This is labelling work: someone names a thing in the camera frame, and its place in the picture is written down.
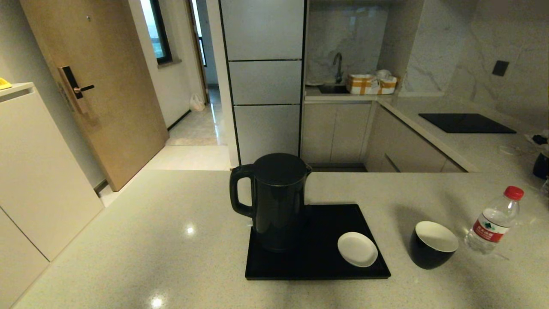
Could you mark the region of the black electric kettle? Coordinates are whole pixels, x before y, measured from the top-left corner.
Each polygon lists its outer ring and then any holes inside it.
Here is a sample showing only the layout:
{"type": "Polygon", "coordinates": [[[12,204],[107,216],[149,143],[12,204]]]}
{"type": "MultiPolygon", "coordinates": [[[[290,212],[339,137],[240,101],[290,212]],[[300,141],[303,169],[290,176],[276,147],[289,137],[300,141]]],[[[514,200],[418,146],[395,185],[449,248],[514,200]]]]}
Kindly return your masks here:
{"type": "Polygon", "coordinates": [[[233,211],[249,217],[261,246],[272,252],[296,246],[306,225],[305,184],[312,169],[289,153],[269,153],[253,164],[235,167],[229,178],[233,211]],[[238,182],[249,178],[251,205],[239,201],[238,182]]]}

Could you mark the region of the black cup white inside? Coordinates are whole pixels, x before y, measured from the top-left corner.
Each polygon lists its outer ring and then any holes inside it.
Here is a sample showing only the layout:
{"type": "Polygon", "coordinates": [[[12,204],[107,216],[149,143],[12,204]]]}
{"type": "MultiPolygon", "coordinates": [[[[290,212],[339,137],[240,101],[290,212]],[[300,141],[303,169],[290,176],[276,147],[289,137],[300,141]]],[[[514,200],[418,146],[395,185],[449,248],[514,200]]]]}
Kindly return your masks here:
{"type": "Polygon", "coordinates": [[[459,240],[447,227],[420,221],[410,237],[410,258],[420,268],[431,270],[445,264],[459,248],[459,240]]]}

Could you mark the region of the clear bottle red cap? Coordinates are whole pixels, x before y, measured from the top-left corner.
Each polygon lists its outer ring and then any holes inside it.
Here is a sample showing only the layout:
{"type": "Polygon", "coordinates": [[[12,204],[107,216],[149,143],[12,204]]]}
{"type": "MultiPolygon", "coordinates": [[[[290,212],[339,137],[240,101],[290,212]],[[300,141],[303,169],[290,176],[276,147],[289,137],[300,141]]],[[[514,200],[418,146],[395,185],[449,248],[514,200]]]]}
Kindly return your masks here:
{"type": "Polygon", "coordinates": [[[488,202],[465,235],[465,244],[479,254],[491,254],[518,220],[519,202],[523,197],[521,188],[508,186],[501,195],[488,202]]]}

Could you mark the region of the beige kitchen base cabinets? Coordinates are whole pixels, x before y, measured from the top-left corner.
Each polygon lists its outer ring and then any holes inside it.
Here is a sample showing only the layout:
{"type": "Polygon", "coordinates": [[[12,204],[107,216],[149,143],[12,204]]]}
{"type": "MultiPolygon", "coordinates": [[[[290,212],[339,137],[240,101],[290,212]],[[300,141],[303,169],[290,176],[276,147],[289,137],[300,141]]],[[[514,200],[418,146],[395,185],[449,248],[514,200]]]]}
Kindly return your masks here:
{"type": "Polygon", "coordinates": [[[410,125],[372,101],[307,103],[301,156],[327,171],[464,171],[410,125]]]}

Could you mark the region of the tall grey refrigerator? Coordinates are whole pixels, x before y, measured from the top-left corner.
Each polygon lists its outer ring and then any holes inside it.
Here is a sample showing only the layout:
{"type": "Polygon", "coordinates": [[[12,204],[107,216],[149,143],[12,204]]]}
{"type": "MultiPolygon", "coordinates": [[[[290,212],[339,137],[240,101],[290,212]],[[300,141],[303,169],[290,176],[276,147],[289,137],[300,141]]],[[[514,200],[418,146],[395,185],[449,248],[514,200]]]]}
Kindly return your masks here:
{"type": "Polygon", "coordinates": [[[299,152],[306,0],[219,0],[239,162],[299,152]]]}

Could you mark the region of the yellow checked cloth box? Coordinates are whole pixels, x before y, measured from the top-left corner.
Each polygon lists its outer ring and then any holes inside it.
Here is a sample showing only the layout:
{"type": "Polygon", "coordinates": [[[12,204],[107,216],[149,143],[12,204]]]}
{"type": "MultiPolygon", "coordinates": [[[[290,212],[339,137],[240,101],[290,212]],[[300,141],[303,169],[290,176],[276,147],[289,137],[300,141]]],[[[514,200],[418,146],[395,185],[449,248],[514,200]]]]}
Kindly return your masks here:
{"type": "Polygon", "coordinates": [[[349,94],[376,95],[379,93],[381,86],[379,79],[372,74],[349,74],[346,89],[349,94]]]}
{"type": "Polygon", "coordinates": [[[397,88],[399,78],[393,76],[389,70],[381,69],[376,71],[379,84],[378,95],[393,94],[397,88]]]}

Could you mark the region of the black rectangular tray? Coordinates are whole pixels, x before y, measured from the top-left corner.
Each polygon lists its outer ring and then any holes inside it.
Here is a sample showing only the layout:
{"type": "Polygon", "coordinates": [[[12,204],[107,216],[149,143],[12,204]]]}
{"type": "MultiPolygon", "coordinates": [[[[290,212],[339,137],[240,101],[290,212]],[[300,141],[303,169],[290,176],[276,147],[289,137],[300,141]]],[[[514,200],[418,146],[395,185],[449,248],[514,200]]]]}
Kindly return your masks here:
{"type": "Polygon", "coordinates": [[[250,231],[245,278],[247,280],[387,279],[392,275],[381,253],[371,266],[345,261],[337,241],[347,232],[374,240],[357,204],[310,205],[311,217],[298,244],[290,251],[265,250],[250,231]]]}

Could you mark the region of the white saucer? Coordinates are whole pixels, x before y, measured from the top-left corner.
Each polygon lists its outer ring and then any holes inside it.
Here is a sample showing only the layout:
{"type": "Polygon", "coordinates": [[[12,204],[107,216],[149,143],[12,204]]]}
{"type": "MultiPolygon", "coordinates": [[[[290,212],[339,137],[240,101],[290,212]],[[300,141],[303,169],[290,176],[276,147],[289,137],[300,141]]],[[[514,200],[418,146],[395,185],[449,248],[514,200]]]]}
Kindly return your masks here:
{"type": "Polygon", "coordinates": [[[378,248],[373,240],[355,231],[341,235],[337,241],[337,248],[346,262],[361,268],[372,266],[379,256],[378,248]]]}

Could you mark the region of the dark-framed window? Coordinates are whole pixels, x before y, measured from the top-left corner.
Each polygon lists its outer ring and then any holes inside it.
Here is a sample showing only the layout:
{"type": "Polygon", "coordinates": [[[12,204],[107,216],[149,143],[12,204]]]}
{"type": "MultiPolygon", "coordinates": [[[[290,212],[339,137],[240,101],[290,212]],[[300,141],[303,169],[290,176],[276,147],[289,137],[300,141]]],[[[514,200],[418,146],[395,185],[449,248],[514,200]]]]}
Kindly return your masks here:
{"type": "Polygon", "coordinates": [[[140,4],[157,64],[170,63],[173,60],[172,51],[163,22],[160,0],[140,0],[140,4]]]}

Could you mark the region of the light wooden door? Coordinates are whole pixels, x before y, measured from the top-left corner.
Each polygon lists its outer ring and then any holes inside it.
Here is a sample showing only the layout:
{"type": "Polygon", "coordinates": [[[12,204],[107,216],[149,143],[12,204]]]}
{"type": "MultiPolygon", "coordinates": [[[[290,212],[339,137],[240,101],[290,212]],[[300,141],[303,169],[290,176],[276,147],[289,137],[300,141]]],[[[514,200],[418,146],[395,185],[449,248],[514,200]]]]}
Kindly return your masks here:
{"type": "Polygon", "coordinates": [[[112,191],[120,191],[167,141],[129,0],[19,0],[72,116],[112,191]],[[69,65],[88,114],[76,110],[57,67],[69,65]]]}

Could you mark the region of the black induction cooktop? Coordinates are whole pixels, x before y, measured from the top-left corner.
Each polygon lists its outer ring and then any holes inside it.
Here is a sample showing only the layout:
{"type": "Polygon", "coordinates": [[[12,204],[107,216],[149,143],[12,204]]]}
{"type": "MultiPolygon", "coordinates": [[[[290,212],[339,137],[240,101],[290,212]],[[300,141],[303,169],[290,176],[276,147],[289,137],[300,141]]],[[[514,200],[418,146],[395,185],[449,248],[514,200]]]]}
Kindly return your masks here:
{"type": "Polygon", "coordinates": [[[420,113],[446,133],[516,134],[516,131],[478,113],[420,113]]]}

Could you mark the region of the white side cabinet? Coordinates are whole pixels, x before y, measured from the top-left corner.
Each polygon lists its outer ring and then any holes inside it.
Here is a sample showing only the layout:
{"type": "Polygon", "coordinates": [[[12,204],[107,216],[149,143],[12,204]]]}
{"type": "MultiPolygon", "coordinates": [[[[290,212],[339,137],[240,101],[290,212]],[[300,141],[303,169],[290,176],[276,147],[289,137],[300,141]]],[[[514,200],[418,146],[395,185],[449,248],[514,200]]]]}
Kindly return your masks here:
{"type": "Polygon", "coordinates": [[[103,209],[35,85],[0,90],[0,309],[103,209]]]}

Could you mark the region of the dark blue jar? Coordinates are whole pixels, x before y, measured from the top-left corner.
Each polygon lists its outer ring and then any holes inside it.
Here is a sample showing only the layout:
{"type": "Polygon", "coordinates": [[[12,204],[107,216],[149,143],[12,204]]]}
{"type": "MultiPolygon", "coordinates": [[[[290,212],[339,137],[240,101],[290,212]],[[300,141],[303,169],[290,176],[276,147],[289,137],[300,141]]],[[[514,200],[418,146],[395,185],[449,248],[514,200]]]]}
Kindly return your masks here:
{"type": "Polygon", "coordinates": [[[535,160],[532,174],[542,180],[547,180],[549,176],[549,155],[541,152],[535,160]]]}

